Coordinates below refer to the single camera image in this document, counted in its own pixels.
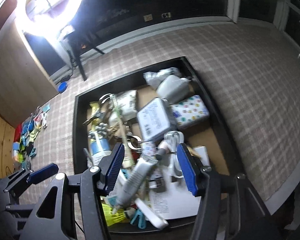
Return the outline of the light blue clothespin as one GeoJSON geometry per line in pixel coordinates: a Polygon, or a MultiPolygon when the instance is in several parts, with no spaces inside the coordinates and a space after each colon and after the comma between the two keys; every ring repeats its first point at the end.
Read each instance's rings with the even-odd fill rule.
{"type": "Polygon", "coordinates": [[[140,209],[137,209],[134,217],[131,219],[130,224],[137,226],[139,229],[146,228],[146,217],[140,209]]]}

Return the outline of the blue labelled can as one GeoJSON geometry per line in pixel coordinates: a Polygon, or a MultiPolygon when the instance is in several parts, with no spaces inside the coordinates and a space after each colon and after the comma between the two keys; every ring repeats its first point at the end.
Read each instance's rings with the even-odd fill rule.
{"type": "Polygon", "coordinates": [[[90,131],[89,137],[92,164],[98,165],[103,157],[111,154],[110,144],[103,132],[90,131]]]}

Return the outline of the silver tube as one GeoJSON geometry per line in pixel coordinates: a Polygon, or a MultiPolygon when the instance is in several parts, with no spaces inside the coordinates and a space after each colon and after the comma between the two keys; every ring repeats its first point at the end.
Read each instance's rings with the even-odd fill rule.
{"type": "Polygon", "coordinates": [[[136,163],[129,178],[125,181],[122,189],[119,191],[116,203],[113,207],[112,214],[117,213],[119,209],[125,208],[131,204],[138,189],[143,181],[150,174],[151,170],[157,165],[157,159],[153,157],[140,157],[136,163]]]}

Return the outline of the white paper sheet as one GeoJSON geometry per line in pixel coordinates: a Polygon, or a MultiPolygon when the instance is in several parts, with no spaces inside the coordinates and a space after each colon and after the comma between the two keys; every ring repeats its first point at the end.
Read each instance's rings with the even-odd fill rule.
{"type": "Polygon", "coordinates": [[[171,176],[169,164],[170,154],[160,161],[164,185],[160,189],[150,189],[149,200],[154,212],[164,218],[179,219],[192,217],[198,213],[200,198],[188,191],[183,178],[171,176]]]}

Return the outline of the yellow shuttlecock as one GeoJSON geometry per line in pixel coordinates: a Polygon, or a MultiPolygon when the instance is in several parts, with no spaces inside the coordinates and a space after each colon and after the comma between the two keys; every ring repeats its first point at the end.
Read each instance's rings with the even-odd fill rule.
{"type": "Polygon", "coordinates": [[[130,221],[124,210],[119,210],[117,213],[113,213],[112,208],[104,203],[102,203],[102,209],[107,226],[112,226],[118,223],[128,223],[130,221]]]}

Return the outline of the colourful dotted white box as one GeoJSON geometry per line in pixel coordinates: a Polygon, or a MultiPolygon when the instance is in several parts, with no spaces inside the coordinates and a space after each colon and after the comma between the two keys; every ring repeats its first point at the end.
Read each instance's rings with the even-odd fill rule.
{"type": "Polygon", "coordinates": [[[193,95],[179,103],[170,105],[177,127],[185,129],[209,118],[210,113],[199,95],[193,95]]]}

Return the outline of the grey metal tin box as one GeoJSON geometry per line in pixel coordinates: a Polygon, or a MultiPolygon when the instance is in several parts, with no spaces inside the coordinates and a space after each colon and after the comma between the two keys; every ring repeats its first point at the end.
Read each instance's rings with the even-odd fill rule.
{"type": "Polygon", "coordinates": [[[177,122],[166,102],[154,98],[137,113],[139,129],[144,142],[162,140],[164,134],[177,129],[177,122]]]}

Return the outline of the blue round disc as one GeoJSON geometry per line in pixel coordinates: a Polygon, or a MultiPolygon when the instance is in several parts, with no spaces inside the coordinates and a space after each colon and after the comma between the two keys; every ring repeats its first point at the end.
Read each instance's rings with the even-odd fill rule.
{"type": "Polygon", "coordinates": [[[61,83],[58,85],[58,92],[59,92],[59,94],[64,93],[64,92],[66,91],[67,87],[68,87],[67,82],[61,82],[61,83]]]}

